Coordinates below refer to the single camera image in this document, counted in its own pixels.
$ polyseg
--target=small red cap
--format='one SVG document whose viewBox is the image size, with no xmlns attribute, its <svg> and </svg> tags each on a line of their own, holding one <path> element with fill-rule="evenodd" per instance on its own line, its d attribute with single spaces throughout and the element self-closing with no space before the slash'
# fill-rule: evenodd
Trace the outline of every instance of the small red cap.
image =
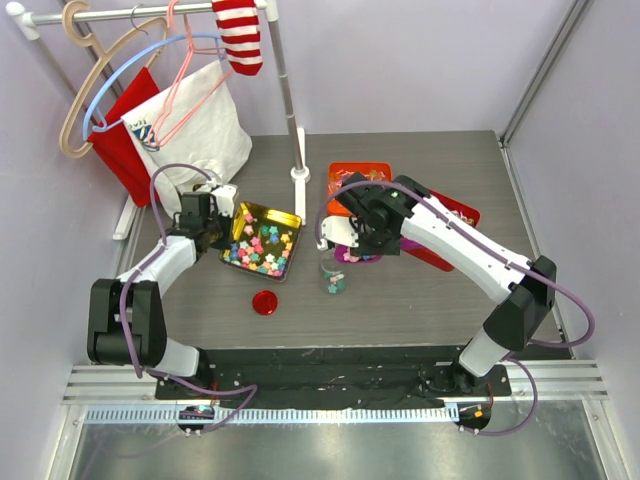
<svg viewBox="0 0 640 480">
<path fill-rule="evenodd" d="M 278 297 L 270 290 L 263 290 L 253 297 L 253 309 L 260 315 L 271 315 L 278 308 Z"/>
</svg>

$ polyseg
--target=glass jar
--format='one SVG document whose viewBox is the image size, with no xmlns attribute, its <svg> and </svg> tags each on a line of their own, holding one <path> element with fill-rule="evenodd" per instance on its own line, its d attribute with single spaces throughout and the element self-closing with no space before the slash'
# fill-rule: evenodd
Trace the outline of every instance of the glass jar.
<svg viewBox="0 0 640 480">
<path fill-rule="evenodd" d="M 347 289 L 345 279 L 345 265 L 341 264 L 335 258 L 333 249 L 325 250 L 320 255 L 320 282 L 322 289 L 331 294 L 336 295 Z"/>
</svg>

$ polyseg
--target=white bag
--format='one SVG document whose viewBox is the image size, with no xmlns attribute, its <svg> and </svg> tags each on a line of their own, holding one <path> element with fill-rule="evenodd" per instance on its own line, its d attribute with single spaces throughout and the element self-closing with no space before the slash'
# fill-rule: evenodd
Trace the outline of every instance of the white bag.
<svg viewBox="0 0 640 480">
<path fill-rule="evenodd" d="M 211 91 L 222 75 L 220 61 L 216 60 L 184 78 L 178 87 L 172 113 L 164 122 L 159 136 L 162 137 L 180 122 Z M 145 138 L 162 111 L 168 91 L 160 92 L 122 116 L 149 176 L 163 165 L 188 163 L 205 171 L 214 171 L 227 183 L 247 161 L 251 138 L 240 127 L 236 106 L 226 82 L 195 111 L 165 146 L 150 147 L 145 145 L 148 143 Z M 171 168 L 158 175 L 156 191 L 167 214 L 172 217 L 180 211 L 178 191 L 191 191 L 193 185 L 203 183 L 203 180 L 202 175 L 187 168 Z"/>
</svg>

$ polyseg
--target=striped sock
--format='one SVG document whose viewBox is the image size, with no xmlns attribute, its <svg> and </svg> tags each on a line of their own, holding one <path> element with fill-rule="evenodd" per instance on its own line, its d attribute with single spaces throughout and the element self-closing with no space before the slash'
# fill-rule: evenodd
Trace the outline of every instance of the striped sock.
<svg viewBox="0 0 640 480">
<path fill-rule="evenodd" d="M 231 67 L 255 75 L 262 67 L 260 24 L 254 0 L 212 0 L 218 29 Z"/>
</svg>

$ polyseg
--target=gold tray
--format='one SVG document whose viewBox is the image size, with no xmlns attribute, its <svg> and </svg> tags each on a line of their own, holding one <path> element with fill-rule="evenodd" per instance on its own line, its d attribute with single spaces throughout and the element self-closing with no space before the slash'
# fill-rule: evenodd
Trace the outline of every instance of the gold tray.
<svg viewBox="0 0 640 480">
<path fill-rule="evenodd" d="M 234 268 L 284 282 L 301 228 L 302 219 L 297 215 L 242 202 L 233 220 L 231 249 L 221 251 L 220 260 Z"/>
</svg>

